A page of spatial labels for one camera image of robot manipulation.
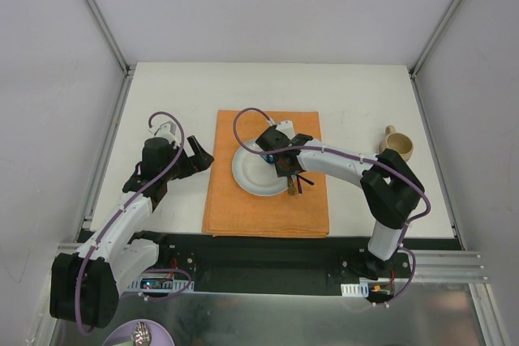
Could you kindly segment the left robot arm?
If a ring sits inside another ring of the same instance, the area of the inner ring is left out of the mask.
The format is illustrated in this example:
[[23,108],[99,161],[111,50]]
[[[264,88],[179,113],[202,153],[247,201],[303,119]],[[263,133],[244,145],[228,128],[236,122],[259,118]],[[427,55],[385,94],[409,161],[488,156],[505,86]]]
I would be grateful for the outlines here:
[[147,139],[113,215],[74,253],[57,255],[49,295],[53,318],[78,323],[82,329],[107,327],[120,296],[141,272],[162,272],[170,266],[167,248],[133,235],[165,197],[169,182],[211,167],[214,158],[196,137],[186,142],[191,155],[172,136]]

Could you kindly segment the white ceramic plate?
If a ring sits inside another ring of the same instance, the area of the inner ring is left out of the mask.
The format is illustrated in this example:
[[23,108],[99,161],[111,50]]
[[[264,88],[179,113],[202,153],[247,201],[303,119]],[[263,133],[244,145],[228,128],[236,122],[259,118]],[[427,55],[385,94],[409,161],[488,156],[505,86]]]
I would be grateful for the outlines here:
[[287,179],[278,177],[275,166],[240,146],[232,160],[232,174],[240,188],[256,196],[274,196],[287,190]]

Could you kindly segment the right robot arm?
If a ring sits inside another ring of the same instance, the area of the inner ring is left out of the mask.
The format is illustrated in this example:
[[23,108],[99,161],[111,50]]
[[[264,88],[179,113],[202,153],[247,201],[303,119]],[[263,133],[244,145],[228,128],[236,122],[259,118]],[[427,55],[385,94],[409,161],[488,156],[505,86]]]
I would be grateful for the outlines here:
[[353,273],[377,280],[393,268],[412,211],[425,195],[422,183],[392,149],[365,156],[327,147],[310,135],[293,138],[270,126],[255,141],[259,154],[274,164],[280,177],[323,173],[359,187],[375,218],[363,254],[348,262]]

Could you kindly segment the orange cloth placemat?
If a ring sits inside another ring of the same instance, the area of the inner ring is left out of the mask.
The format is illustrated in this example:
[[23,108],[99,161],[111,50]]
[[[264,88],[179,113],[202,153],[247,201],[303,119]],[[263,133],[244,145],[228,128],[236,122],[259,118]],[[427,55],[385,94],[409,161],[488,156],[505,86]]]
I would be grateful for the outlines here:
[[205,203],[203,232],[215,236],[318,238],[329,234],[328,194],[322,173],[304,173],[314,182],[304,183],[303,193],[286,192],[255,196],[234,180],[232,159],[239,144],[233,122],[238,113],[221,110],[217,115],[211,167]]

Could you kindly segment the gold purple spoon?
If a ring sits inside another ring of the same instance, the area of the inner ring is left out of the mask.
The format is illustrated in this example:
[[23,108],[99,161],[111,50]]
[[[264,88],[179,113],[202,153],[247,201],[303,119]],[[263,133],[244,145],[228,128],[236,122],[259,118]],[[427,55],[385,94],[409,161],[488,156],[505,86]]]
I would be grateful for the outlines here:
[[297,186],[298,186],[298,194],[302,195],[303,194],[303,190],[302,190],[302,179],[301,179],[301,176],[300,175],[296,175],[296,179],[297,179]]

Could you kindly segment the beige ceramic mug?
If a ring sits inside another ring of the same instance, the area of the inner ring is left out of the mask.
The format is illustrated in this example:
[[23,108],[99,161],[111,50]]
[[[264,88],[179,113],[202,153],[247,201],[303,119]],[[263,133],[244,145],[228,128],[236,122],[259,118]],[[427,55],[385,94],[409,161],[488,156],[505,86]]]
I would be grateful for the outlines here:
[[408,162],[414,152],[414,143],[410,137],[397,132],[394,126],[389,125],[385,127],[384,137],[379,143],[379,154],[386,149],[397,152],[403,161]]

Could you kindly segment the blue metal fork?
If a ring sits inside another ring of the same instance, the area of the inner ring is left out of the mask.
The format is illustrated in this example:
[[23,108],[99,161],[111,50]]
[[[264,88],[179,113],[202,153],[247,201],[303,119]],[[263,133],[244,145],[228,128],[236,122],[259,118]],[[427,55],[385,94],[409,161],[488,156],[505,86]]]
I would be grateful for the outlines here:
[[[275,167],[275,163],[277,162],[278,159],[280,158],[283,158],[285,159],[287,162],[290,162],[290,157],[296,157],[296,154],[292,153],[292,152],[285,152],[285,153],[277,153],[277,154],[265,154],[265,155],[262,155],[261,156],[268,164],[272,164],[274,167]],[[310,180],[310,179],[307,179],[305,178],[302,173],[300,173],[299,175],[301,176],[301,179],[303,182],[313,186],[315,183]],[[294,182],[297,182],[297,179],[296,179],[296,175],[297,174],[292,174],[290,172],[290,176],[293,177],[294,179]]]

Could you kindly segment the iridescent purple knife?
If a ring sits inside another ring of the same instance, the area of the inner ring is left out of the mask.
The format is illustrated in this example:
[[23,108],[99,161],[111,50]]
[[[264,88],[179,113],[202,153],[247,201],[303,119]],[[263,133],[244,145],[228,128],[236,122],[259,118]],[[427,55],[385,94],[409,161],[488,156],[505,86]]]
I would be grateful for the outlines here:
[[287,177],[287,192],[290,196],[294,196],[297,194],[297,189],[294,184],[294,179],[292,176]]

